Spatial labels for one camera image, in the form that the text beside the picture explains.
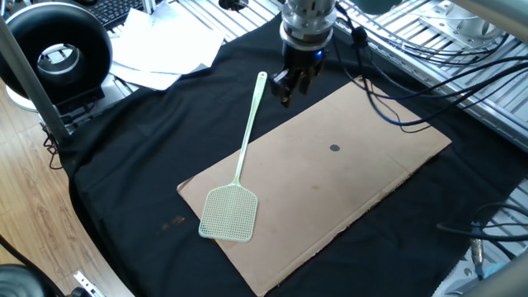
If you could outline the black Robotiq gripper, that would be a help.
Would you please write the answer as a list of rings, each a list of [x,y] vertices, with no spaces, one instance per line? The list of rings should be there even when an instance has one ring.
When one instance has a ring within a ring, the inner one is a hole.
[[[295,73],[291,70],[303,70],[299,78],[299,92],[307,95],[313,80],[323,70],[328,51],[326,48],[300,50],[284,41],[282,55],[284,58],[283,70],[271,75],[271,93],[279,99],[283,107],[289,108],[297,83]]]

